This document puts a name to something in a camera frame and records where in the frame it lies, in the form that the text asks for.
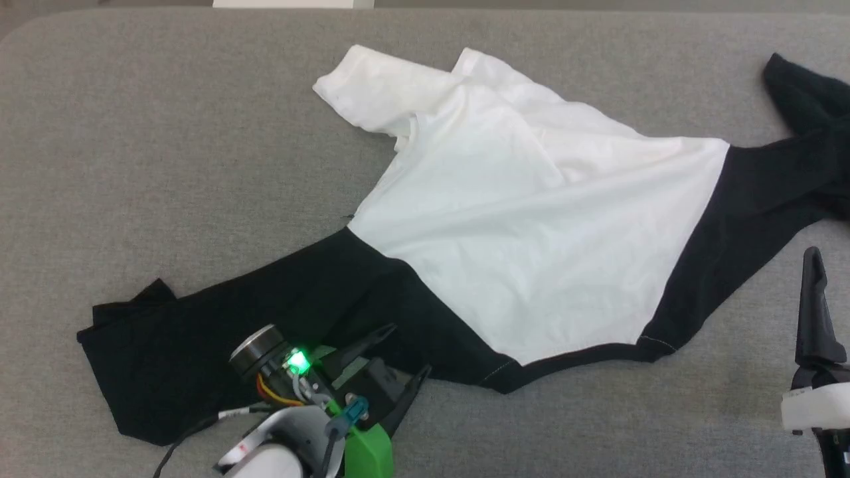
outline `white fabric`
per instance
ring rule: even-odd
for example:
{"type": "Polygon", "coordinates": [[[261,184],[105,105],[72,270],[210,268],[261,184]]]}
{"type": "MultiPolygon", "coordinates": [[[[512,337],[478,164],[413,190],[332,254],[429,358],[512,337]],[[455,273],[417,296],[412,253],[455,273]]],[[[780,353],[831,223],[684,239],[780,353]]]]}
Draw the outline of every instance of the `white fabric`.
{"type": "Polygon", "coordinates": [[[351,231],[523,365],[636,343],[729,147],[647,138],[468,48],[445,72],[354,46],[314,90],[398,138],[351,231]]]}

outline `gray table surface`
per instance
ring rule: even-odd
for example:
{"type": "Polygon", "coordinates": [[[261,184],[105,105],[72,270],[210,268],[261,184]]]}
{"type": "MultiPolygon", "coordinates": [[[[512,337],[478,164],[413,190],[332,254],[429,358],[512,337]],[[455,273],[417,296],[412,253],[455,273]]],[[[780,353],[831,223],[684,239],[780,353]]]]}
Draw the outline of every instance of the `gray table surface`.
{"type": "MultiPolygon", "coordinates": [[[[91,10],[0,43],[0,475],[147,476],[164,452],[118,435],[75,332],[155,277],[179,295],[345,225],[392,140],[310,86],[352,43],[442,69],[504,59],[644,134],[783,138],[759,82],[774,51],[850,80],[850,18],[570,12],[91,10]]],[[[397,476],[819,476],[781,429],[802,251],[821,246],[850,342],[850,231],[814,225],[695,339],[511,395],[431,381],[395,438],[397,476]]],[[[249,425],[188,440],[165,476],[210,466],[249,425]]]]}

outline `stitching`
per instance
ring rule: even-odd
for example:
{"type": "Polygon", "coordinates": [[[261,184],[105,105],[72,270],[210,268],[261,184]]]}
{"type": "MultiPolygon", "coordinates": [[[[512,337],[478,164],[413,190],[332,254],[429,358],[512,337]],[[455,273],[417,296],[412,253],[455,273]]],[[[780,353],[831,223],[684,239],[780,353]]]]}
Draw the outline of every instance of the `stitching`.
{"type": "Polygon", "coordinates": [[[676,347],[673,347],[672,345],[668,344],[668,343],[667,343],[667,342],[665,342],[664,340],[653,339],[653,338],[652,338],[652,337],[650,337],[649,335],[641,335],[641,336],[640,336],[640,338],[641,338],[641,339],[654,340],[655,342],[659,342],[659,343],[661,343],[661,344],[664,344],[664,345],[666,345],[666,346],[670,347],[670,348],[671,348],[671,350],[673,350],[674,352],[678,350],[676,347]]]}
{"type": "Polygon", "coordinates": [[[480,382],[478,382],[478,385],[483,384],[484,382],[486,382],[486,381],[487,381],[487,379],[488,379],[488,378],[492,377],[493,375],[496,375],[496,373],[498,373],[500,370],[502,370],[504,367],[507,367],[507,366],[508,366],[508,365],[510,365],[511,363],[513,363],[513,360],[506,361],[505,363],[503,363],[503,364],[501,365],[501,367],[499,367],[499,368],[497,368],[496,370],[494,370],[494,371],[490,372],[490,374],[489,374],[489,375],[487,375],[487,376],[486,376],[486,377],[484,377],[484,378],[483,378],[480,382]]]}

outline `green led light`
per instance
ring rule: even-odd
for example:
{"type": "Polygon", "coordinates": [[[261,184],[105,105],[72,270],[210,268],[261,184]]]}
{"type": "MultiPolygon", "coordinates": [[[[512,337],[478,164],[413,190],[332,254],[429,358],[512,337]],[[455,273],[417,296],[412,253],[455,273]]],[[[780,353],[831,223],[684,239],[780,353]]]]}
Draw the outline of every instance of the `green led light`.
{"type": "Polygon", "coordinates": [[[286,361],[286,364],[293,373],[297,373],[298,375],[304,375],[310,368],[310,362],[307,361],[307,356],[301,350],[292,354],[289,360],[286,361]]]}

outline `white sleeve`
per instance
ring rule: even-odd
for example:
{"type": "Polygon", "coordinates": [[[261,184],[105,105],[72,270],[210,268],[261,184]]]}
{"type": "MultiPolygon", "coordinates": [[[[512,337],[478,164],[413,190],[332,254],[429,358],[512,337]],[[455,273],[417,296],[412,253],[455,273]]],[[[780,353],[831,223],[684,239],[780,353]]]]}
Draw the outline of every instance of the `white sleeve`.
{"type": "Polygon", "coordinates": [[[411,118],[430,112],[463,76],[354,45],[313,90],[339,115],[366,131],[411,134],[411,118]]]}

